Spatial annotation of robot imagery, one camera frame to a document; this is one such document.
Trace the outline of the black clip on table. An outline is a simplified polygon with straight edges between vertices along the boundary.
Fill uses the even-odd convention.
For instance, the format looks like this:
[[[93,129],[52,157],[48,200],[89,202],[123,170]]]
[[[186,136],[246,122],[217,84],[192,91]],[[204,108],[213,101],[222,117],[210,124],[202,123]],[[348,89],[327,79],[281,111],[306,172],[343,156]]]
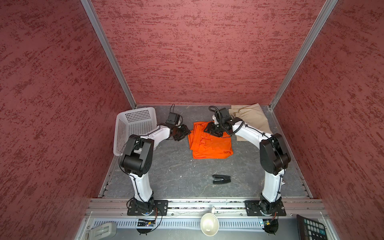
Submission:
[[[214,185],[228,184],[231,182],[231,177],[227,175],[212,175]]]

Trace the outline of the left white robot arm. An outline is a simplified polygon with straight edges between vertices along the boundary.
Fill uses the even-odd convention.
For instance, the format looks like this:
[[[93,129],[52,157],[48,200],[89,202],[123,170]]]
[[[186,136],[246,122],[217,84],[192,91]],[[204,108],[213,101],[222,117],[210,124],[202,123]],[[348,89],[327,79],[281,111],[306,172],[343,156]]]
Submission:
[[[184,124],[162,124],[144,135],[129,136],[119,159],[119,167],[133,183],[135,195],[132,201],[143,215],[150,215],[155,208],[154,192],[148,176],[155,149],[164,140],[180,141],[190,134]]]

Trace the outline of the white plastic laundry basket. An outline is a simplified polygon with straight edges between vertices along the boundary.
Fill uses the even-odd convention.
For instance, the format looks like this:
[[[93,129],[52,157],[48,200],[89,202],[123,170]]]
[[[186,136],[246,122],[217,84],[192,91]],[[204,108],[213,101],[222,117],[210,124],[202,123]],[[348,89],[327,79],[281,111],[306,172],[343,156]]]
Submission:
[[[120,156],[130,135],[144,136],[157,127],[153,107],[121,112],[116,117],[113,153]]]

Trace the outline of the orange shorts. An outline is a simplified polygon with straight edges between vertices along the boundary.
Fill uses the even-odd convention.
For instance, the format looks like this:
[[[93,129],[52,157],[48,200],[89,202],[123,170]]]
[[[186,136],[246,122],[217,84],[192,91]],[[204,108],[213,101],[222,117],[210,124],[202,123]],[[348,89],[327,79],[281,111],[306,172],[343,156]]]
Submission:
[[[234,154],[231,137],[223,134],[218,138],[205,133],[208,122],[195,122],[191,133],[188,135],[189,147],[193,158],[201,159],[226,159]]]

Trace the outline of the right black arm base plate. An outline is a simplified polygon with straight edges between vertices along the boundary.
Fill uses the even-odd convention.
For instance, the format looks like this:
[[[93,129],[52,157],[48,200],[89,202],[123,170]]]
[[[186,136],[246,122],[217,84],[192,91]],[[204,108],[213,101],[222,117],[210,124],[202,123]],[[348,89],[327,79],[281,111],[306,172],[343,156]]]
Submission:
[[[266,200],[244,201],[249,217],[285,217],[287,215],[282,199],[269,203]]]

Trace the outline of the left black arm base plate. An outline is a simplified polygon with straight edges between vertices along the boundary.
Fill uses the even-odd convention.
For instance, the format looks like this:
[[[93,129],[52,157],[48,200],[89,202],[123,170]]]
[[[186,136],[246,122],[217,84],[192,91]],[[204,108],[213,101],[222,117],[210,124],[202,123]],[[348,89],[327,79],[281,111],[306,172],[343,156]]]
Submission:
[[[168,211],[168,200],[150,200],[148,203],[136,199],[127,203],[128,216],[166,216]]]

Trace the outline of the grey device on rail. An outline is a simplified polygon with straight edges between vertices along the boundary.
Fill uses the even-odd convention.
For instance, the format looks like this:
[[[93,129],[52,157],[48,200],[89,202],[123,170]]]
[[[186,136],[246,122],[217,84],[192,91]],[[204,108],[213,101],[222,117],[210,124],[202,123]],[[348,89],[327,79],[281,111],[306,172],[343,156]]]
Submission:
[[[85,233],[83,240],[109,240],[117,234],[117,224],[109,222]]]

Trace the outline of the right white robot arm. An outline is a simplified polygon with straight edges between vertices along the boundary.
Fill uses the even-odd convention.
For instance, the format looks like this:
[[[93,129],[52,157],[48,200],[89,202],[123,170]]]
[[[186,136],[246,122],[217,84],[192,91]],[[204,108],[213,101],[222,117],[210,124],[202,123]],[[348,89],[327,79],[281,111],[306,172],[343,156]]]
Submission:
[[[209,122],[204,132],[219,138],[222,138],[224,133],[230,136],[236,135],[258,147],[260,164],[265,171],[265,179],[256,210],[258,214],[264,216],[276,214],[282,206],[283,177],[291,162],[283,136],[267,134],[238,118],[229,120],[224,124]]]

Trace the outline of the beige drawstring shorts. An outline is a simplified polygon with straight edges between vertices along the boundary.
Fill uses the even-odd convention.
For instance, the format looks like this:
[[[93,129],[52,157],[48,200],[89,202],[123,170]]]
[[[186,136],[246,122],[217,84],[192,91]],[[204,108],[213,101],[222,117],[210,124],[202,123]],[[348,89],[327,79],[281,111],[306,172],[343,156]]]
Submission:
[[[241,129],[236,133],[238,142],[248,141],[259,146],[261,140],[271,137],[272,131],[259,104],[249,106],[231,106],[230,115],[240,118],[245,122]]]

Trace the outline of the black calculator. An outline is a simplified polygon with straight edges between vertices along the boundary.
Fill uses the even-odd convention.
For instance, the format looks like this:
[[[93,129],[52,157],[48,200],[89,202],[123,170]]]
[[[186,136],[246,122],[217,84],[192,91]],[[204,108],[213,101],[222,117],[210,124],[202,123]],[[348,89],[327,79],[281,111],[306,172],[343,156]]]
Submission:
[[[297,215],[300,240],[327,240],[325,226],[314,220]]]

